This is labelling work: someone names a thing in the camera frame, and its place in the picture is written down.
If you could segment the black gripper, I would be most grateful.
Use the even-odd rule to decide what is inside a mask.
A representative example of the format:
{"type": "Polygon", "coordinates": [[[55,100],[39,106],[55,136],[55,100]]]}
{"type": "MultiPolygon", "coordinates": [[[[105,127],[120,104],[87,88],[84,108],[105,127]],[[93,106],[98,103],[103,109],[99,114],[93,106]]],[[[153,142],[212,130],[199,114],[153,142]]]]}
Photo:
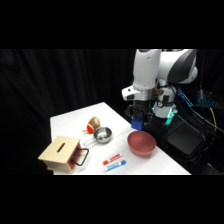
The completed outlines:
{"type": "Polygon", "coordinates": [[[142,127],[147,126],[154,117],[149,106],[149,101],[134,100],[133,104],[128,106],[128,114],[131,121],[142,123],[142,127]]]}

